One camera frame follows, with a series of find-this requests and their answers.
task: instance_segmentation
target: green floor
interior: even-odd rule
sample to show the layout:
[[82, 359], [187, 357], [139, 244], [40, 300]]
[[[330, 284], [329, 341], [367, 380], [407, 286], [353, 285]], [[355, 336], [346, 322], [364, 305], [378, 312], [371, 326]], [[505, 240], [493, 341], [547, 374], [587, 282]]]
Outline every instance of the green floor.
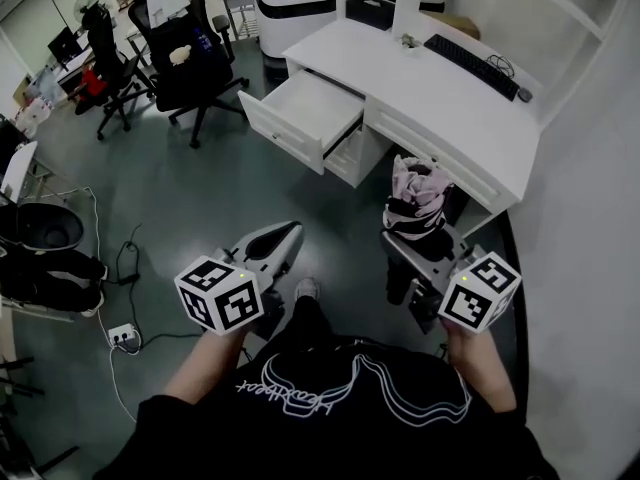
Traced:
[[[248, 92], [265, 94], [262, 59], [255, 41], [236, 45], [234, 71], [251, 79]], [[239, 105], [235, 93], [225, 100]], [[138, 224], [142, 279], [134, 299], [145, 336], [195, 332], [173, 286], [173, 277], [201, 254], [228, 247], [262, 226], [298, 220], [306, 241], [297, 263], [281, 282], [290, 316], [293, 288], [312, 275], [322, 283], [322, 307], [338, 333], [364, 335], [412, 350], [435, 352], [441, 334], [425, 337], [405, 307], [386, 302], [386, 257], [379, 245], [381, 212], [390, 190], [388, 156], [354, 190], [327, 173], [321, 177], [252, 131], [240, 116], [211, 109], [201, 149], [188, 147], [193, 116], [171, 127], [166, 116], [141, 98], [132, 112], [133, 129], [118, 119], [98, 142], [101, 109], [75, 116], [68, 106], [38, 130], [38, 154], [99, 201], [102, 256], [113, 266], [121, 244]], [[94, 247], [88, 200], [72, 205], [86, 216], [86, 248]], [[487, 248], [500, 240], [494, 227], [474, 237]], [[127, 289], [108, 286], [103, 320], [107, 328], [131, 322]], [[89, 478], [112, 459], [133, 430], [118, 405], [111, 382], [109, 349], [97, 318], [67, 324], [16, 315], [19, 356], [36, 362], [20, 375], [46, 390], [44, 397], [15, 397], [15, 425], [37, 462], [66, 448], [80, 452], [60, 465], [62, 478]], [[504, 318], [499, 340], [512, 362], [512, 322]], [[116, 354], [123, 398], [137, 404], [158, 393], [184, 359], [192, 340], [158, 340], [137, 357]], [[260, 340], [250, 337], [255, 353]]]

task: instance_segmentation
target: shoe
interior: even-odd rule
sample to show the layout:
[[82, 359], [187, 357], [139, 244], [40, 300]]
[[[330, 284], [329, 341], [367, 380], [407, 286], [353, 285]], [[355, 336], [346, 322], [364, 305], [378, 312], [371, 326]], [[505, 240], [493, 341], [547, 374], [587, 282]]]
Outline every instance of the shoe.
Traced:
[[102, 307], [103, 304], [104, 304], [104, 293], [102, 293], [102, 290], [100, 290], [100, 301], [98, 302], [96, 307], [93, 309], [87, 309], [86, 311], [83, 311], [80, 314], [85, 318], [91, 318], [98, 312], [98, 310]]
[[320, 299], [320, 285], [313, 277], [305, 277], [296, 286], [295, 299], [300, 297], [311, 297], [316, 302]]

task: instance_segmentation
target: black t-shirt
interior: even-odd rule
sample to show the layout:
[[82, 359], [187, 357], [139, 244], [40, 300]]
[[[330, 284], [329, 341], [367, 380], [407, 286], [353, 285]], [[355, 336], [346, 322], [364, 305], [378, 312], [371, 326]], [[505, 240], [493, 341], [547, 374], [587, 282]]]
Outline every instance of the black t-shirt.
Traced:
[[195, 406], [143, 402], [96, 480], [226, 475], [556, 479], [515, 413], [496, 415], [432, 356], [335, 337], [260, 354]]

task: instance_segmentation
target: office chair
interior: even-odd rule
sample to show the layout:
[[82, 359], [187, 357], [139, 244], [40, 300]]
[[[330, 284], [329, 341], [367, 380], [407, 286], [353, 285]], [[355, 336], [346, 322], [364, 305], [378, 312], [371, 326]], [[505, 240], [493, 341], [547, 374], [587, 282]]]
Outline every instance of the office chair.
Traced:
[[[218, 97], [236, 85], [248, 87], [249, 80], [233, 79], [231, 63], [235, 56], [229, 40], [228, 18], [216, 16], [212, 19], [216, 32], [222, 36], [225, 46], [223, 49], [220, 37], [211, 29], [207, 19], [205, 0], [192, 0], [188, 11], [186, 17], [170, 20], [160, 27], [151, 29], [146, 0], [134, 0], [129, 8], [129, 17], [151, 49], [151, 62], [158, 72], [157, 78], [154, 78], [158, 110], [178, 109], [169, 116], [171, 124], [177, 123], [178, 116], [198, 110], [189, 143], [192, 148], [197, 149], [200, 147], [198, 134], [209, 107], [234, 112], [246, 119], [244, 111], [227, 105]], [[199, 29], [212, 46], [212, 51], [206, 56], [200, 55], [200, 58], [197, 54], [199, 45], [194, 35], [195, 29]], [[169, 54], [175, 48], [187, 44], [192, 44], [192, 58], [182, 65], [173, 66], [169, 61]]]
[[[119, 112], [120, 117], [122, 117], [124, 131], [128, 132], [131, 130], [131, 125], [124, 112], [124, 104], [137, 99], [143, 94], [152, 98], [155, 95], [156, 89], [138, 67], [138, 62], [142, 54], [133, 59], [127, 59], [118, 51], [113, 37], [111, 16], [108, 11], [99, 4], [87, 9], [82, 19], [82, 26], [89, 31], [89, 44], [96, 58], [94, 71], [107, 83], [105, 91], [107, 91], [109, 101], [104, 105], [105, 117], [98, 127], [98, 140], [103, 140], [104, 135], [102, 130], [116, 111]], [[134, 75], [147, 87], [146, 90], [140, 90], [140, 84], [133, 81]], [[75, 97], [85, 89], [86, 85], [81, 86], [70, 94], [69, 98]], [[131, 93], [130, 91], [132, 89], [135, 89], [136, 92]]]

